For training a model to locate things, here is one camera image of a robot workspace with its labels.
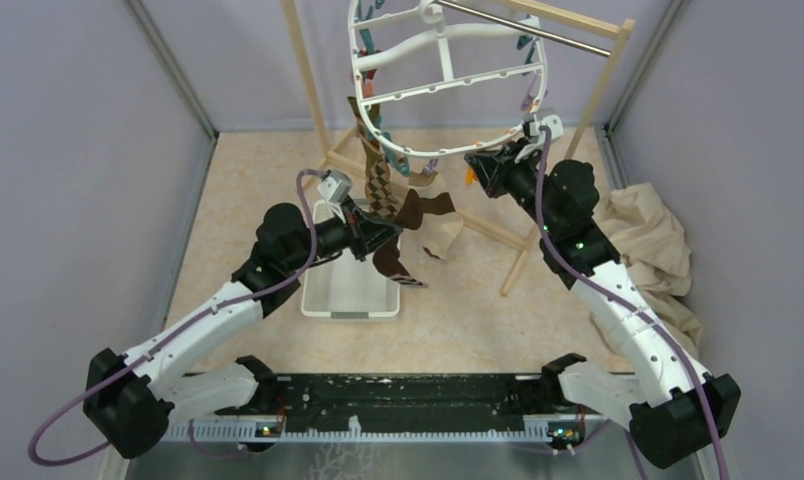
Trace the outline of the dark brown sock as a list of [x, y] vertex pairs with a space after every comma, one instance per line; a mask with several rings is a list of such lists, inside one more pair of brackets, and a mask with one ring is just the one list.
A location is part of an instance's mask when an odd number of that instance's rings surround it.
[[403, 227], [402, 233], [394, 241], [388, 242], [380, 247], [372, 255], [371, 262], [379, 274], [400, 286], [427, 288], [428, 284], [413, 275], [405, 265], [406, 241], [410, 236], [414, 237], [419, 248], [423, 250], [419, 242], [418, 232], [416, 231], [420, 226], [420, 220], [416, 218], [417, 212], [415, 211], [414, 197], [415, 195], [408, 190], [398, 214], [391, 220]]

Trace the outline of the brown checkered sock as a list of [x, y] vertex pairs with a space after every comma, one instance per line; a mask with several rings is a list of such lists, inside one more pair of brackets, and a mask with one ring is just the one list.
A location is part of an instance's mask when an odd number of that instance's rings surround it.
[[365, 150], [365, 195], [371, 210], [393, 220], [399, 211], [399, 200], [391, 185], [390, 166], [386, 158], [370, 148]]

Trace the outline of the white round clip hanger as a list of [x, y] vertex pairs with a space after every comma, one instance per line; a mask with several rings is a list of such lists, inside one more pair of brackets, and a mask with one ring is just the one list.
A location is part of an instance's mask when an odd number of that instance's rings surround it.
[[[451, 1], [542, 29], [537, 15], [473, 1]], [[352, 1], [346, 30], [353, 96], [383, 153], [441, 158], [494, 148], [522, 134], [524, 116], [544, 106], [549, 65], [544, 39], [434, 4], [434, 1]], [[417, 147], [392, 137], [388, 115], [439, 107], [438, 119], [465, 117], [493, 106], [498, 88], [530, 86], [520, 110], [496, 134], [455, 146]]]

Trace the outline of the beige brown sock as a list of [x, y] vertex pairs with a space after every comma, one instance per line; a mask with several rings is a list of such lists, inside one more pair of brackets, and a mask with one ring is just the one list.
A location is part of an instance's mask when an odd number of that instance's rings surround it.
[[423, 168], [409, 177], [409, 192], [415, 195], [414, 206], [420, 226], [416, 229], [423, 250], [431, 257], [446, 260], [448, 252], [463, 226], [444, 178], [437, 171]]

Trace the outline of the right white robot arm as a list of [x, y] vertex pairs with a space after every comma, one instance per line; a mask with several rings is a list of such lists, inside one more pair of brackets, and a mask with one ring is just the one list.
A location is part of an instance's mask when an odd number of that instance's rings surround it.
[[634, 378], [626, 380], [577, 354], [564, 356], [544, 369], [545, 406], [566, 412], [579, 404], [604, 415], [657, 468], [711, 447], [719, 478], [730, 478], [722, 438], [741, 390], [730, 375], [712, 374], [689, 354], [643, 299], [593, 219], [600, 195], [591, 165], [562, 160], [548, 170], [541, 151], [519, 160], [497, 152], [464, 160], [489, 197], [510, 196], [535, 221], [545, 263], [633, 368]]

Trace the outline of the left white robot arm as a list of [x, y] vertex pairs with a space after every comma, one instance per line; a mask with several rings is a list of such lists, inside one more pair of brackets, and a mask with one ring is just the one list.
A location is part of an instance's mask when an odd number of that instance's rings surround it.
[[152, 450], [176, 423], [217, 410], [270, 411], [278, 399], [270, 370], [241, 357], [207, 374], [190, 368], [225, 341], [269, 317], [316, 263], [350, 252], [359, 260], [394, 243], [400, 225], [346, 199], [341, 214], [307, 221], [292, 203], [265, 213], [247, 260], [202, 306], [128, 350], [106, 348], [89, 363], [82, 410], [121, 457]]

